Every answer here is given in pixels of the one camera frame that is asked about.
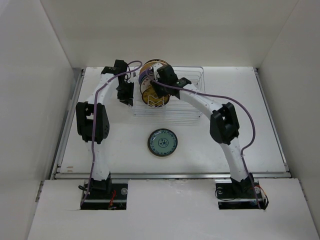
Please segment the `white orange sunburst plate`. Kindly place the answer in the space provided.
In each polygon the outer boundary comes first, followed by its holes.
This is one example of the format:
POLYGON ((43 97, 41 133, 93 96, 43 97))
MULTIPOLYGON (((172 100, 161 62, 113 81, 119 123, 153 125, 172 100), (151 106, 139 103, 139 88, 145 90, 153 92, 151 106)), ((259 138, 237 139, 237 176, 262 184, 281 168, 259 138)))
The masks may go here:
POLYGON ((148 77, 144 77, 140 83, 140 87, 139 87, 140 93, 143 94, 144 91, 152 87, 153 87, 152 81, 148 77))

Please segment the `yellow patterned plate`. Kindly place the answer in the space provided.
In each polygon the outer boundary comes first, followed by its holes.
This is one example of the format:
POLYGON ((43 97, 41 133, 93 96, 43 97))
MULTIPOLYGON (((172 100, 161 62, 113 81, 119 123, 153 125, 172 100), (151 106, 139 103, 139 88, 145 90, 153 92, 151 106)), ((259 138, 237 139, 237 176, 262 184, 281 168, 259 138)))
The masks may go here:
POLYGON ((157 158, 157 159, 167 159, 167 158, 171 158, 173 156, 176 155, 176 151, 174 152, 171 152, 170 154, 167 154, 167 155, 157 155, 155 154, 154 152, 152 151, 148 151, 149 155, 152 156, 153 158, 157 158))
POLYGON ((165 96, 159 97, 152 87, 147 88, 142 93, 142 101, 149 107, 158 108, 166 105, 170 100, 170 96, 167 94, 165 96))

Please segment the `teal patterned plate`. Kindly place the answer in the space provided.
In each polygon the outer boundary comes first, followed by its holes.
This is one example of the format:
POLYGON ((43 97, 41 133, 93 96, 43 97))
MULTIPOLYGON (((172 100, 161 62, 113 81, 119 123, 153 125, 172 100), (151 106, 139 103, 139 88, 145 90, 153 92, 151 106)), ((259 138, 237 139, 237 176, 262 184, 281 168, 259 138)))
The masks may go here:
POLYGON ((156 155, 168 155, 177 149, 178 137, 170 129, 159 128, 150 134, 147 147, 156 155))

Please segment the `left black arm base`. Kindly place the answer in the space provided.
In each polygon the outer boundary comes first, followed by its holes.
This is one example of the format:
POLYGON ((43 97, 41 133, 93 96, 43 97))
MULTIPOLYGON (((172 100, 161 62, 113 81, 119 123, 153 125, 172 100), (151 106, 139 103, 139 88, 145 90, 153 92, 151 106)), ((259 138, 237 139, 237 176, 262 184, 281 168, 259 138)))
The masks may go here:
POLYGON ((113 183, 110 192, 106 190, 90 190, 86 196, 87 186, 87 183, 78 186, 82 190, 81 210, 118 211, 127 209, 128 183, 113 183))

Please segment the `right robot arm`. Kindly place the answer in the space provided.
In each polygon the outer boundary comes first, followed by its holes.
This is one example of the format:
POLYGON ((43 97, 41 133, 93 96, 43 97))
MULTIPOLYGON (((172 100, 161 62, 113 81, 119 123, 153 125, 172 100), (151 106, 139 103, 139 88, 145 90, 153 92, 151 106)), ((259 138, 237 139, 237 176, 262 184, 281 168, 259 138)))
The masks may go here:
POLYGON ((209 134, 220 145, 227 160, 232 193, 243 197, 254 190, 254 178, 248 170, 244 159, 244 151, 256 138, 256 127, 249 111, 239 101, 223 96, 201 92, 187 78, 178 78, 171 65, 148 67, 145 71, 151 80, 156 94, 171 95, 184 101, 203 113, 209 120, 209 134), (240 124, 234 104, 239 105, 247 114, 252 126, 252 139, 244 147, 240 147, 240 124))

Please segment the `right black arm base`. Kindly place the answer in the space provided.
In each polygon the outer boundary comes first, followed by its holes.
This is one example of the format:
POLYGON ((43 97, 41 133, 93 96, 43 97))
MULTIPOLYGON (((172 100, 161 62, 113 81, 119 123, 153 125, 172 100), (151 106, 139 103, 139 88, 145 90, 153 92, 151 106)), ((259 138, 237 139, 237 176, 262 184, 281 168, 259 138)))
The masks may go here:
POLYGON ((230 180, 216 180, 214 194, 219 210, 266 210, 270 202, 258 181, 254 188, 249 183, 249 189, 240 193, 230 180))

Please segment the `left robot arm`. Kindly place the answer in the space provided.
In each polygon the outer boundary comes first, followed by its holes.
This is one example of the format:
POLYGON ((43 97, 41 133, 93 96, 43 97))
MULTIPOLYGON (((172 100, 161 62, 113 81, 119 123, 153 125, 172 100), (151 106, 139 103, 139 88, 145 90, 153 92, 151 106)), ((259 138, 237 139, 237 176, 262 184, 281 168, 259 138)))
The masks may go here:
POLYGON ((77 133, 92 155, 88 183, 82 187, 84 200, 93 194, 103 199, 111 195, 111 172, 105 150, 110 132, 106 105, 113 93, 117 92, 117 99, 121 103, 133 106, 134 83, 128 82, 131 72, 128 63, 115 60, 114 66, 106 66, 101 71, 100 81, 92 95, 76 104, 77 133))

